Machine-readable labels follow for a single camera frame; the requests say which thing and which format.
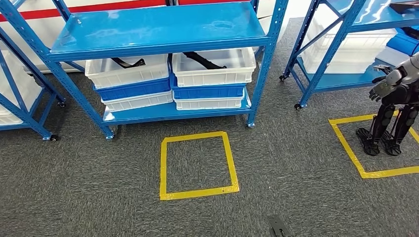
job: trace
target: red stripe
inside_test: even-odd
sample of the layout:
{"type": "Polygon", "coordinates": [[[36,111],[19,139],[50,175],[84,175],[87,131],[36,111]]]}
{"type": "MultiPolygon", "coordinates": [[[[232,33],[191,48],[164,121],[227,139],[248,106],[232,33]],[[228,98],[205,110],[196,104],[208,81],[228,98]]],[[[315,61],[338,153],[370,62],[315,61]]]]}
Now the red stripe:
{"type": "MultiPolygon", "coordinates": [[[[147,6],[158,6],[165,5],[165,0],[134,0],[134,1],[123,1],[123,2],[114,2],[114,3],[105,3],[89,6],[75,6],[69,7],[70,12],[88,12],[88,11],[106,11],[106,10],[119,10],[119,9],[130,9],[138,7],[147,7],[147,6]]],[[[37,11],[23,11],[23,18],[26,20],[30,19],[40,19],[48,17],[60,16],[60,13],[57,9],[45,9],[37,11]]],[[[0,22],[7,21],[2,15],[0,15],[0,22]]]]}

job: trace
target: yellow floor tape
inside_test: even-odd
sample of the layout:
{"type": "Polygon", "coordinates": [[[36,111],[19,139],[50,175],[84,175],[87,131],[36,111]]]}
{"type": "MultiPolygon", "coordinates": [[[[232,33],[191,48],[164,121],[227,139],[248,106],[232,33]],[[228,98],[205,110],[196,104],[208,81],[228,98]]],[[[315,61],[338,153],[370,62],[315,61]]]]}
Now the yellow floor tape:
{"type": "Polygon", "coordinates": [[[233,155],[231,153],[230,143],[228,141],[226,132],[209,132],[209,133],[200,133],[192,134],[186,136],[177,136],[177,137],[166,137],[162,141],[161,146],[161,157],[160,157],[160,200],[173,200],[173,199],[182,199],[182,198],[196,198],[210,195],[218,194],[228,194],[239,191],[239,182],[237,180],[236,169],[234,167],[233,155]],[[167,193],[167,146],[169,142],[180,142],[187,140],[203,139],[210,137],[222,137],[225,154],[227,156],[227,165],[228,171],[230,173],[231,186],[212,188],[212,189],[202,189],[202,190],[192,190],[176,193],[167,193]]]}
{"type": "MultiPolygon", "coordinates": [[[[332,126],[333,130],[335,131],[339,141],[342,143],[343,148],[348,153],[349,158],[354,163],[355,167],[357,168],[359,174],[363,179],[372,179],[372,178],[382,178],[382,177],[390,177],[390,176],[397,176],[403,174],[413,174],[419,173],[419,166],[411,166],[411,167],[403,167],[397,169],[388,169],[388,170],[380,170],[374,172],[366,172],[362,164],[356,158],[356,155],[353,153],[351,147],[349,146],[348,142],[344,138],[342,132],[340,131],[338,124],[342,123],[349,123],[349,122],[359,122],[365,120],[372,120],[375,114],[373,115],[362,115],[362,116],[355,116],[349,118],[337,118],[337,119],[329,119],[329,123],[332,126]]],[[[419,143],[419,135],[410,128],[410,133],[414,137],[414,139],[419,143]]]]}

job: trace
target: white box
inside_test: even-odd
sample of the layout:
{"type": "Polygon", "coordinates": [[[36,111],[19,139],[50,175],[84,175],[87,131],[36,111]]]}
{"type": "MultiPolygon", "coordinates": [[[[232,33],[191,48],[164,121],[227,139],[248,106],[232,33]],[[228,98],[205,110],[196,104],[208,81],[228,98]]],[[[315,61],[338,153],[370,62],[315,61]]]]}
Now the white box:
{"type": "Polygon", "coordinates": [[[132,65],[141,58],[144,59],[144,66],[125,69],[110,58],[87,60],[85,75],[98,89],[169,77],[167,54],[127,57],[121,60],[132,65]]]}
{"type": "Polygon", "coordinates": [[[137,109],[170,102],[173,102],[171,91],[133,96],[117,100],[102,100],[102,103],[105,104],[111,112],[137,109]]]}
{"type": "Polygon", "coordinates": [[[241,107],[244,96],[245,93],[243,93],[242,97],[174,99],[174,101],[176,102],[177,110],[234,109],[241,107]]]}
{"type": "MultiPolygon", "coordinates": [[[[336,14],[329,7],[324,4],[320,4],[314,14],[313,20],[310,23],[303,45],[319,35],[337,18],[336,14]]],[[[338,23],[314,44],[327,50],[332,44],[332,41],[335,38],[341,24],[341,22],[338,23]]],[[[395,29],[349,33],[340,44],[339,49],[383,49],[387,45],[387,42],[393,38],[396,33],[395,29]]]]}
{"type": "MultiPolygon", "coordinates": [[[[28,108],[28,111],[33,106],[35,100],[39,97],[40,93],[42,91],[42,87],[36,86],[36,87],[30,87],[28,86],[24,92],[21,92],[21,96],[23,101],[25,102],[26,107],[28,108]]],[[[23,121],[19,119],[16,115],[12,114],[9,110],[7,110],[5,107],[0,105],[0,126],[1,125],[13,125],[13,124],[21,124],[23,121]]]]}
{"type": "MultiPolygon", "coordinates": [[[[320,62],[312,61],[309,57],[302,58],[304,63],[304,68],[307,73],[314,74],[316,73],[320,62]]],[[[367,67],[374,62],[375,59],[371,61],[360,61],[360,62],[331,62],[327,67],[325,73],[328,74],[362,74],[365,72],[367,67]]]]}
{"type": "MultiPolygon", "coordinates": [[[[11,52],[7,50],[1,51],[7,66],[9,67],[10,73],[12,74],[13,80],[16,83],[17,89],[27,107],[31,109],[34,101],[39,96],[42,88],[35,82],[35,79],[28,75],[23,68],[23,63],[20,62],[11,52]]],[[[0,94],[6,97],[15,106],[20,108],[19,103],[10,87],[10,84],[4,74],[4,71],[0,68],[0,94]]],[[[9,110],[0,105],[0,125],[17,124],[22,121],[13,115],[9,110]]]]}
{"type": "Polygon", "coordinates": [[[398,66],[400,63],[408,60],[409,56],[394,48],[386,47],[380,54],[377,55],[377,59],[390,65],[398,66]]]}
{"type": "Polygon", "coordinates": [[[256,61],[251,47],[231,48],[197,52],[207,60],[225,69],[208,70],[200,63],[187,58],[183,53],[173,54],[173,72],[177,85],[199,86],[251,82],[256,61]]]}

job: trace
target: black strap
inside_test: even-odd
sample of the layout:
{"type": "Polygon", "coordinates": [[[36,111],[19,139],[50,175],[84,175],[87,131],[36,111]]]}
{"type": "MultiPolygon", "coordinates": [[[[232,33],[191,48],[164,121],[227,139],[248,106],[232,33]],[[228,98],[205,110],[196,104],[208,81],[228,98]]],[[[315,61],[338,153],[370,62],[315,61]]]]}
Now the black strap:
{"type": "MultiPolygon", "coordinates": [[[[183,53],[185,54],[185,56],[187,58],[190,58],[196,62],[198,62],[199,64],[201,64],[202,66],[204,66],[206,69],[223,69],[223,68],[227,68],[226,66],[218,66],[214,63],[212,63],[211,61],[207,60],[206,58],[204,58],[203,56],[197,54],[196,52],[185,52],[183,53]]],[[[122,59],[120,58],[112,58],[112,60],[114,62],[116,62],[119,66],[121,66],[122,68],[133,68],[133,67],[138,67],[138,66],[144,66],[145,62],[144,59],[140,59],[138,60],[136,63],[134,63],[133,65],[124,62],[122,59]]]]}
{"type": "Polygon", "coordinates": [[[208,61],[206,58],[204,58],[203,56],[197,54],[196,52],[184,52],[183,54],[185,54],[185,56],[187,58],[190,58],[196,62],[198,62],[199,64],[201,64],[202,66],[204,66],[206,69],[222,69],[222,68],[227,68],[226,66],[218,66],[214,63],[212,63],[211,61],[208,61]]]}
{"type": "Polygon", "coordinates": [[[133,65],[124,62],[122,59],[120,58],[112,58],[112,60],[114,62],[116,62],[119,66],[121,66],[122,68],[133,68],[133,67],[138,67],[138,66],[144,66],[145,62],[144,59],[140,59],[138,60],[136,63],[134,63],[133,65]]]}
{"type": "Polygon", "coordinates": [[[411,38],[414,38],[416,40],[419,40],[419,31],[418,30],[415,30],[412,27],[402,27],[401,29],[402,29],[402,31],[404,31],[404,33],[407,36],[409,36],[411,38]]]}

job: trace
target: shelf caster wheel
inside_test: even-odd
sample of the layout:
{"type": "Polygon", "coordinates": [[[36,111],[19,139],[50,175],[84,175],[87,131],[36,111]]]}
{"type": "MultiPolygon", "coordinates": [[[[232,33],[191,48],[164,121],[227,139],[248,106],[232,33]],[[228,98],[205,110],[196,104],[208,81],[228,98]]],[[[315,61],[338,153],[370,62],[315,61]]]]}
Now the shelf caster wheel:
{"type": "Polygon", "coordinates": [[[51,137],[49,138],[49,140],[51,142],[56,142],[56,141],[61,140],[61,138],[59,136],[57,136],[57,135],[51,135],[51,137]]]}
{"type": "Polygon", "coordinates": [[[285,77],[284,75],[279,76],[279,81],[285,81],[288,77],[285,77]]]}
{"type": "Polygon", "coordinates": [[[295,108],[295,110],[301,110],[302,106],[301,106],[301,104],[295,104],[294,108],[295,108]]]}

